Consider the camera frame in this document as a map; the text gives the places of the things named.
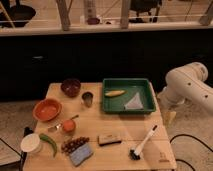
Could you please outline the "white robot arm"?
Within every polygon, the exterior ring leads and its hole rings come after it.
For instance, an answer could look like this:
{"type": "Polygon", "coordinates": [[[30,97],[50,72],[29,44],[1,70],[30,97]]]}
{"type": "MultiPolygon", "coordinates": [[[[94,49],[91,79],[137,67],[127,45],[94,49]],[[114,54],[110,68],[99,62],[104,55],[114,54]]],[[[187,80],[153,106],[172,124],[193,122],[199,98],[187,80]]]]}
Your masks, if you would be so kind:
{"type": "Polygon", "coordinates": [[[174,68],[166,74],[166,86],[158,98],[166,109],[183,104],[188,99],[213,114],[213,88],[205,84],[207,78],[207,67],[200,62],[174,68]]]}

